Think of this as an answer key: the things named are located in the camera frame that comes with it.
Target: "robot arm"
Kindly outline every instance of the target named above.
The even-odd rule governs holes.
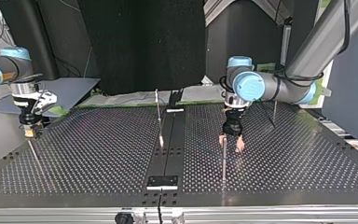
[[[344,6],[348,7],[351,14],[350,27],[344,24]],[[242,108],[245,111],[253,101],[259,99],[289,104],[309,103],[316,92],[313,80],[322,77],[320,74],[324,68],[340,52],[348,28],[350,35],[358,30],[358,0],[332,0],[296,57],[283,71],[283,76],[253,71],[251,58],[230,58],[227,75],[220,79],[220,84],[226,90],[225,110],[238,111]],[[230,115],[231,117],[236,115],[235,127],[241,128],[242,113],[230,113]],[[233,120],[227,114],[226,117],[226,123]],[[233,135],[233,131],[234,128],[223,131],[223,134]]]
[[[14,104],[21,110],[20,123],[25,136],[36,138],[42,127],[42,113],[57,102],[57,96],[40,90],[35,82],[34,70],[27,49],[9,47],[1,49],[0,85],[9,84]]]

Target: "black panel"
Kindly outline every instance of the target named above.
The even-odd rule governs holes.
[[[180,89],[202,80],[202,0],[78,3],[106,93]]]
[[[0,0],[0,9],[16,45],[30,51],[34,72],[43,74],[43,79],[58,78],[57,64],[37,3],[34,0]]]
[[[218,82],[231,56],[249,56],[254,64],[280,60],[282,27],[252,1],[238,0],[208,27],[207,75]]]

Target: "black backdrop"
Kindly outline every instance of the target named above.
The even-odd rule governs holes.
[[[78,0],[107,94],[174,90],[205,75],[202,0]]]

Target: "perforated metal table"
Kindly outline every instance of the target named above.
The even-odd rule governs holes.
[[[272,104],[265,104],[272,113]],[[358,206],[358,151],[304,110],[279,104],[273,128],[261,106],[252,105],[242,121],[245,151],[235,153],[234,139],[228,138],[224,185],[217,138],[225,119],[222,105],[184,109],[164,114],[164,148],[158,146],[155,107],[74,110],[35,142],[40,165],[27,146],[0,161],[0,208],[159,213],[160,208]],[[178,176],[178,190],[146,190],[148,177],[164,175]]]

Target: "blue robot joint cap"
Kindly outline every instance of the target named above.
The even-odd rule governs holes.
[[[252,58],[246,56],[234,56],[228,59],[227,67],[238,66],[252,67]]]
[[[244,101],[253,102],[264,95],[266,85],[264,79],[256,72],[247,71],[234,78],[233,89]]]

